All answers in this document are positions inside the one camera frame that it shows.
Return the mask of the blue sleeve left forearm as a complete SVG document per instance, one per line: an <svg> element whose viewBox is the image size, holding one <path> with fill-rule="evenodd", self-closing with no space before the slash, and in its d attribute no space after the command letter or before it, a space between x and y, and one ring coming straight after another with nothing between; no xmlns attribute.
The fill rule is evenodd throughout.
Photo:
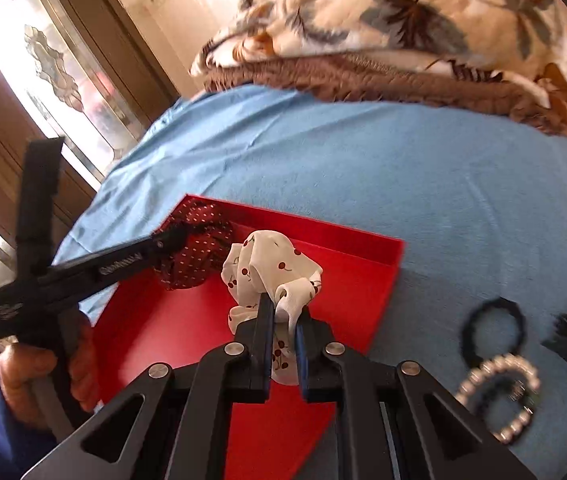
<svg viewBox="0 0 567 480"><path fill-rule="evenodd" d="M0 390L0 479L21 479L57 445L51 431L19 422Z"/></svg>

